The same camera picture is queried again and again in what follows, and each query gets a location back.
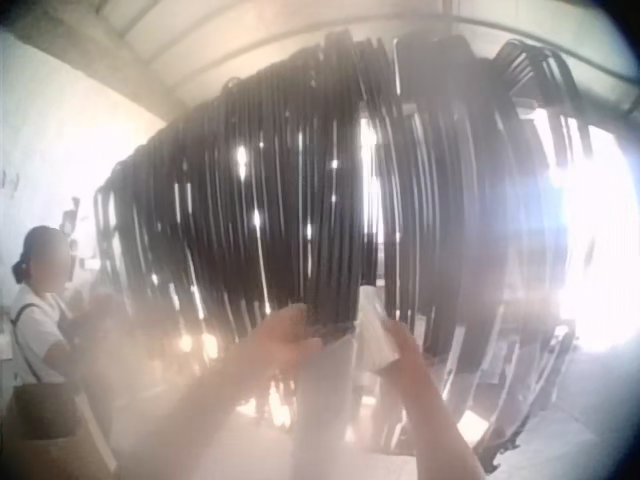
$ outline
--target ceiling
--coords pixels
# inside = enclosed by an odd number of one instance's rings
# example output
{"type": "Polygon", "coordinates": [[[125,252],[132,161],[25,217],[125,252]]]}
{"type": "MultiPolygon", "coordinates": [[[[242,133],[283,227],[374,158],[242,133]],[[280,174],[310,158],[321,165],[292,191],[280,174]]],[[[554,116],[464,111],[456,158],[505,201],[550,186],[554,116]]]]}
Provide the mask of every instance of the ceiling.
{"type": "Polygon", "coordinates": [[[617,111],[638,95],[637,63],[608,18],[552,0],[103,0],[99,15],[169,89],[195,105],[231,77],[246,77],[348,26],[354,38],[392,40],[445,25],[492,56],[514,33],[557,45],[583,91],[617,111]]]}

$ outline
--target hair bun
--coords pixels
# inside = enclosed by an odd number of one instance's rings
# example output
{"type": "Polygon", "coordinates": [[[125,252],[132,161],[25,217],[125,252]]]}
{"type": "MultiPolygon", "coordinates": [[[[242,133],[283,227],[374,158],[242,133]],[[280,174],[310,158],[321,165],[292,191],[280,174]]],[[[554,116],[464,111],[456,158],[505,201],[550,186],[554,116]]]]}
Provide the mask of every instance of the hair bun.
{"type": "Polygon", "coordinates": [[[11,271],[13,272],[13,278],[16,279],[16,283],[19,285],[25,280],[25,273],[27,271],[27,264],[22,259],[22,255],[20,256],[20,260],[13,264],[11,267],[11,271]]]}

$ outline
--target wall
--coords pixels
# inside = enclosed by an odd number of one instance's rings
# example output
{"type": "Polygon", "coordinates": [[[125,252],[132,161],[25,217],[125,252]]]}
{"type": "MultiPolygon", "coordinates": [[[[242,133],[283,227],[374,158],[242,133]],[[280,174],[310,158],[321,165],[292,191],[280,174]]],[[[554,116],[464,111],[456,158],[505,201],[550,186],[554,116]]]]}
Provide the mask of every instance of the wall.
{"type": "Polygon", "coordinates": [[[116,162],[163,126],[136,104],[0,31],[0,306],[16,290],[11,265],[29,228],[59,226],[81,200],[78,235],[90,255],[93,193],[116,162]]]}

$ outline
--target dark hair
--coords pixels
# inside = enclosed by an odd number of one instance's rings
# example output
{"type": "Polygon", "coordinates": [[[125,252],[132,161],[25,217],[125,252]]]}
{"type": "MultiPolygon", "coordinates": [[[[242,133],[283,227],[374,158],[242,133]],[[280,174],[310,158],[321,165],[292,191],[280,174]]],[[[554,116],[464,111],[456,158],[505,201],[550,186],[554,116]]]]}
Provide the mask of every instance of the dark hair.
{"type": "Polygon", "coordinates": [[[33,227],[27,232],[20,259],[11,267],[16,283],[20,284],[29,279],[29,262],[33,254],[48,250],[61,236],[60,230],[45,225],[33,227]]]}

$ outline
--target white shirt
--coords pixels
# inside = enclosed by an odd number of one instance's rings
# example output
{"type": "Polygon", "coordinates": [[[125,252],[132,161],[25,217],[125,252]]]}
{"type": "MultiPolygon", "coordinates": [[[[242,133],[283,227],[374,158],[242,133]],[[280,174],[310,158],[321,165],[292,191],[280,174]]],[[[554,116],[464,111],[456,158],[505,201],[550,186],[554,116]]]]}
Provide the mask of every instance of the white shirt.
{"type": "Polygon", "coordinates": [[[64,377],[43,361],[51,345],[65,341],[58,329],[60,305],[54,300],[53,294],[46,294],[45,298],[41,298],[27,285],[22,285],[11,304],[11,319],[28,303],[36,306],[29,307],[22,313],[15,332],[22,349],[18,348],[15,337],[11,335],[15,371],[23,384],[38,383],[25,362],[24,353],[42,383],[62,383],[65,381],[64,377]]]}

